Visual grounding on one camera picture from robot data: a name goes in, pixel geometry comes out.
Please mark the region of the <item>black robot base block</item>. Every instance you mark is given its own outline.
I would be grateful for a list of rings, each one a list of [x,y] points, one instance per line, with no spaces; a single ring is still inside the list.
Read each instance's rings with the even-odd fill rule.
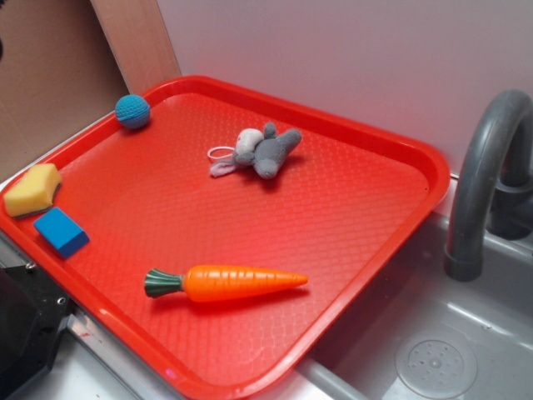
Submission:
[[[1,269],[2,399],[52,370],[72,309],[72,299],[41,267]]]

